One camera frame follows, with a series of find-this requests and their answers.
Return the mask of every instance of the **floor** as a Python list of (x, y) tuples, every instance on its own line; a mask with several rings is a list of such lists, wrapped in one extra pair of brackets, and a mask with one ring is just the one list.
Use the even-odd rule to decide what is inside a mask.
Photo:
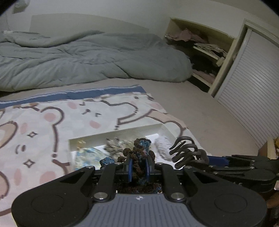
[(107, 79), (88, 84), (24, 91), (2, 97), (0, 100), (14, 100), (69, 89), (134, 84), (140, 84), (168, 113), (183, 120), (201, 146), (212, 155), (257, 155), (258, 147), (246, 129), (213, 97), (188, 81), (168, 83), (135, 79)]

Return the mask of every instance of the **star print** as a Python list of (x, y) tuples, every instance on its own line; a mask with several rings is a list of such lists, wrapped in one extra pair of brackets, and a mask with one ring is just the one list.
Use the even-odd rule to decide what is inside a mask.
[(30, 159), (28, 159), (26, 162), (23, 163), (24, 165), (27, 165), (28, 168), (31, 168), (31, 166), (33, 164), (35, 164), (35, 162), (31, 161)]
[(36, 136), (38, 133), (35, 132), (30, 132), (27, 136), (29, 136), (30, 138), (33, 138), (34, 136)]

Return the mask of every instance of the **metal rivet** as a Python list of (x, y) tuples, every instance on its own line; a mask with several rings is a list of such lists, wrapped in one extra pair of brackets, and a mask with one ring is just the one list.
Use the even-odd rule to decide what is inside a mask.
[(180, 192), (175, 192), (173, 194), (171, 194), (171, 198), (175, 199), (175, 200), (181, 200), (184, 199), (184, 194), (180, 193)]
[(94, 198), (102, 200), (108, 197), (108, 194), (106, 194), (105, 192), (97, 192), (94, 194)]

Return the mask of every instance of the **shelf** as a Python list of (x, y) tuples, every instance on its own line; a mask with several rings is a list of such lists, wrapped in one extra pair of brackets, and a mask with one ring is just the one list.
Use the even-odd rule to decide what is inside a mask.
[(219, 59), (220, 59), (220, 57), (218, 57), (217, 55), (215, 55), (215, 54), (213, 54), (213, 53), (210, 53), (210, 52), (208, 52), (208, 51), (206, 51), (206, 50), (200, 49), (200, 48), (198, 48), (197, 46), (193, 46), (193, 48), (196, 49), (196, 50), (198, 50), (198, 51), (201, 51), (202, 53), (205, 53), (206, 55), (208, 55), (208, 56), (210, 56), (210, 57), (212, 57), (212, 58), (214, 58), (214, 59), (216, 59), (216, 60), (219, 60)]
[(207, 82), (205, 79), (203, 79), (202, 77), (200, 77), (199, 75), (192, 73), (192, 76), (194, 76), (195, 78), (197, 78), (198, 80), (200, 80), (201, 82), (203, 82), (204, 84), (206, 84), (208, 87), (211, 87), (212, 84)]

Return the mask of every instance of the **louvered door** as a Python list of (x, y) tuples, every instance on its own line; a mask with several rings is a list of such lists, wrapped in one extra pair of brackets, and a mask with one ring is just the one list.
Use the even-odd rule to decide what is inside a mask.
[(279, 47), (248, 29), (215, 99), (249, 131), (258, 147), (269, 136), (277, 137)]

